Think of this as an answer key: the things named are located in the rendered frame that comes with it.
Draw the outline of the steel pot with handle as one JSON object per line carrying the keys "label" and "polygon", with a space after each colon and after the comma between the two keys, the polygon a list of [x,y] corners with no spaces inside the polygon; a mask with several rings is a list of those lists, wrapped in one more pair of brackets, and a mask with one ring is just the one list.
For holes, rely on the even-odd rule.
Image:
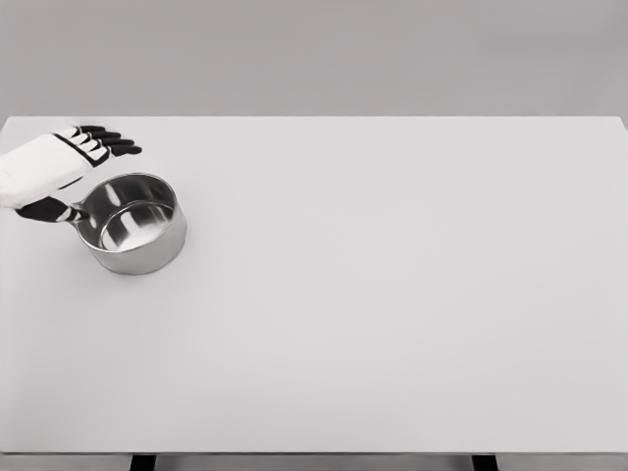
{"label": "steel pot with handle", "polygon": [[183,209],[163,179],[143,173],[116,176],[96,186],[75,207],[79,239],[106,269],[121,275],[156,272],[182,250]]}

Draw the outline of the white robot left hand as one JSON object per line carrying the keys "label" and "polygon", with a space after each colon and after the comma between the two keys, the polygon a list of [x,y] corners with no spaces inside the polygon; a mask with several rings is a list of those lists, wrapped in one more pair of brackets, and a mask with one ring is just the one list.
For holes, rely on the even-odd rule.
{"label": "white robot left hand", "polygon": [[101,126],[43,134],[0,155],[0,208],[43,223],[74,223],[89,214],[53,196],[91,171],[142,148]]}

